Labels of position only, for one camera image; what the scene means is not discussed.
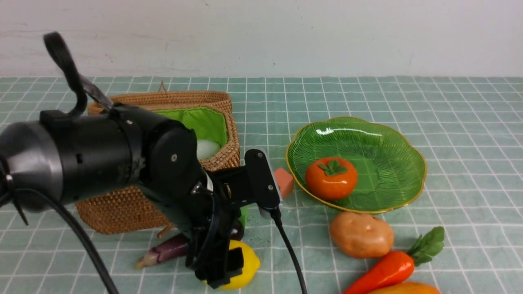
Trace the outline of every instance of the green plate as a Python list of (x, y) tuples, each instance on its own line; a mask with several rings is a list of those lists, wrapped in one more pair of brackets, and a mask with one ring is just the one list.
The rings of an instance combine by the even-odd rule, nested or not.
[[(307, 190), (305, 171), (323, 157), (339, 156), (358, 172), (354, 191), (332, 202)], [(303, 127), (287, 147), (286, 161), (297, 184), (316, 200), (339, 210), (383, 213), (406, 206), (423, 191), (423, 156), (394, 129), (354, 117), (338, 117)]]

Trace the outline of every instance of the pink block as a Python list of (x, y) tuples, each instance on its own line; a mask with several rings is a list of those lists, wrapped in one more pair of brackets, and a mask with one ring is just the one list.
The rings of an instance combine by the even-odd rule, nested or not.
[(279, 168), (274, 171), (274, 177), (280, 189), (281, 197), (285, 198), (294, 189), (294, 178), (285, 169)]

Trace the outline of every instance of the table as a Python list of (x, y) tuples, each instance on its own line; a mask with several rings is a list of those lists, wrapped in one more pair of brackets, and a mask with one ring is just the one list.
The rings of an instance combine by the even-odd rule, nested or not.
[[(285, 150), (310, 121), (355, 116), (403, 133), (428, 166), (421, 196), (387, 212), (394, 248), (408, 248), (437, 225), (445, 249), (416, 269), (411, 280), (441, 293), (521, 293), (523, 289), (523, 78), (323, 77), (207, 78), (92, 77), (108, 95), (216, 90), (230, 93), (242, 157), (261, 146), (274, 169), (287, 168)], [(61, 77), (0, 78), (0, 129), (38, 119), (45, 109), (70, 110), (75, 97)], [(297, 186), (283, 203), (283, 222), (309, 293), (341, 293), (375, 263), (355, 260), (332, 245), (328, 224), (338, 213)], [(80, 243), (52, 211), (28, 214), (0, 209), (0, 290), (3, 293), (103, 293)], [(175, 260), (134, 269), (160, 242), (144, 230), (101, 235), (87, 228), (121, 293), (212, 293)], [(261, 259), (255, 279), (238, 293), (299, 293), (290, 256), (276, 227), (250, 210), (245, 243)]]

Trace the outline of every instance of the yellow lemon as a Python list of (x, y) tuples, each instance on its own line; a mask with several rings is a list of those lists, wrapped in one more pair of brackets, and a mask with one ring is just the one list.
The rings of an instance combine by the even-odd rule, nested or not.
[(254, 250), (252, 248), (250, 248), (247, 244), (243, 242), (231, 240), (229, 244), (229, 250), (238, 247), (242, 248), (243, 254), (242, 274), (232, 277), (231, 282), (229, 284), (219, 288), (221, 290), (236, 290), (247, 286), (247, 284), (249, 284), (252, 281), (254, 275), (260, 268), (260, 259), (258, 258), (258, 256), (256, 256), (256, 253), (254, 253)]

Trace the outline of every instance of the fake vegetable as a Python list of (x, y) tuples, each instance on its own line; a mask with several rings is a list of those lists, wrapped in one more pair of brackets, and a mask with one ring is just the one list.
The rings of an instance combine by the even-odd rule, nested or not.
[(218, 143), (210, 140), (198, 140), (196, 145), (196, 158), (198, 160), (209, 159), (218, 153), (220, 146)]
[(243, 267), (242, 267), (242, 273), (238, 276), (232, 277), (231, 282), (227, 285), (221, 286), (218, 289), (221, 290), (236, 290), (243, 288), (247, 286), (252, 279), (254, 278), (256, 272), (260, 268), (260, 259), (258, 256), (256, 256), (256, 253), (254, 253), (254, 250), (250, 248), (247, 244), (231, 240), (231, 243), (229, 244), (229, 250), (235, 249), (241, 247), (242, 248), (242, 255), (243, 255)]
[(340, 157), (326, 157), (313, 162), (305, 171), (305, 183), (316, 197), (340, 200), (352, 193), (358, 181), (354, 166)]
[(391, 226), (370, 214), (341, 212), (329, 230), (334, 244), (352, 258), (379, 258), (394, 244)]
[(432, 285), (417, 282), (403, 282), (367, 294), (441, 294), (441, 292)]
[[(405, 282), (414, 272), (414, 267), (432, 261), (432, 257), (443, 250), (444, 238), (443, 227), (435, 227), (425, 236), (420, 235), (407, 253), (402, 251), (387, 253), (366, 274), (350, 285), (343, 294), (368, 294), (380, 288)], [(392, 293), (408, 294), (410, 292)]]
[[(233, 240), (241, 240), (245, 230), (240, 221), (236, 220), (231, 232), (231, 242)], [(144, 267), (155, 266), (164, 261), (173, 258), (187, 255), (189, 248), (189, 239), (183, 234), (178, 234), (167, 239), (160, 245), (155, 246), (147, 251), (147, 253), (136, 262), (136, 269), (143, 269)]]

